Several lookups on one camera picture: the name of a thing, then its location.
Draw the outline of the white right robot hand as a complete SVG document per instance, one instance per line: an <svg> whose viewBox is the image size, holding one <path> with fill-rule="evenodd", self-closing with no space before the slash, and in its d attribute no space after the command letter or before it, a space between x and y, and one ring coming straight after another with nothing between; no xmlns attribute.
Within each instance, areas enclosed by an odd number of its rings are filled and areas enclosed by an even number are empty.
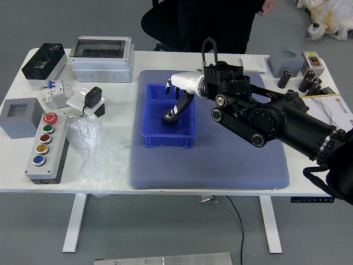
<svg viewBox="0 0 353 265"><path fill-rule="evenodd" d="M172 75L167 81L165 93L169 94L170 88L175 87L176 105L165 113L165 116L172 118L181 114L187 109L197 95L207 99L205 92L205 76L200 72L182 72Z"/></svg>

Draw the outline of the person's hand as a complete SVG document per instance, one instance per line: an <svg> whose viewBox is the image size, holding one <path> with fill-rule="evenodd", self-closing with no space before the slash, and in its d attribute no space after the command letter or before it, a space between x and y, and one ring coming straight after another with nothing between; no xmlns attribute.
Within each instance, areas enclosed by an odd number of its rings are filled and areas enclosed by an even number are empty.
<svg viewBox="0 0 353 265"><path fill-rule="evenodd" d="M261 17L267 15L274 9L275 4L276 0L264 0L263 5L261 6L257 14Z"/></svg>

